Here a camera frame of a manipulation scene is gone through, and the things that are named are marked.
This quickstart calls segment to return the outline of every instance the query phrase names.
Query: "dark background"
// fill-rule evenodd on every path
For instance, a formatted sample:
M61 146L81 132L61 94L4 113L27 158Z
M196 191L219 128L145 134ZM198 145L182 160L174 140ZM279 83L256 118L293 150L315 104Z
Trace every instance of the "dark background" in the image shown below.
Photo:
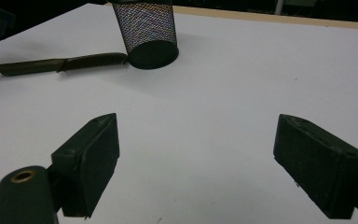
M176 6L204 7L222 10L273 14L277 0L172 0ZM67 11L106 0L0 0L0 8L16 15L15 27L5 36L22 32ZM318 0L313 7L283 6L282 15L316 19L358 21L358 0Z

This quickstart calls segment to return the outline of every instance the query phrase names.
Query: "screw hole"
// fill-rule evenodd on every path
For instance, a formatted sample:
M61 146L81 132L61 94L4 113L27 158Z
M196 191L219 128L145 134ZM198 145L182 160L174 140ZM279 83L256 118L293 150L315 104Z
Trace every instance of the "screw hole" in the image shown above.
M11 182L19 184L34 178L35 174L36 172L32 170L19 172L18 174L11 177Z

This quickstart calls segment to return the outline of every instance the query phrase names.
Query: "black mesh cup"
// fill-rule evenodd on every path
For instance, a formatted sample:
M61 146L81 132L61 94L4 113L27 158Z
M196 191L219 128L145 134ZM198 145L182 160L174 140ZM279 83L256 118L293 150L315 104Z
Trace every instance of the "black mesh cup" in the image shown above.
M141 69L163 67L179 54L172 0L111 0L129 56Z

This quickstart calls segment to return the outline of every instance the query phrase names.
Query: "white table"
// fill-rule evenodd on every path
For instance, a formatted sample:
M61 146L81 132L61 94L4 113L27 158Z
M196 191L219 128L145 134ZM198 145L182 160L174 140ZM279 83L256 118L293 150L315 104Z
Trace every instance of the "white table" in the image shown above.
M357 223L327 219L272 149L280 114L358 147L358 30L175 21L179 58L158 70L0 77L0 180L117 113L121 157L89 224ZM1 41L0 63L108 51L125 52L114 11L86 5Z

